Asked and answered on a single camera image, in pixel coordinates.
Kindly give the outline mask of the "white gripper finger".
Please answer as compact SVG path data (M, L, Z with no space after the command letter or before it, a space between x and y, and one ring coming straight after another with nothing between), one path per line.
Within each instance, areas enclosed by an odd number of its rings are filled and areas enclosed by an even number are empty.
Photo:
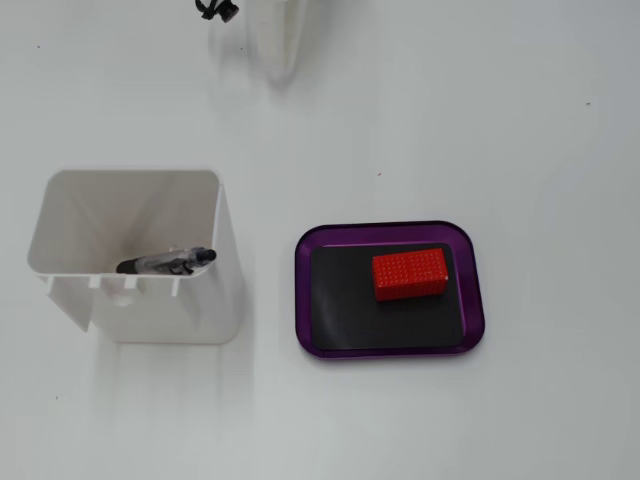
M306 14L306 0L248 1L252 53L268 79L287 83L294 71Z

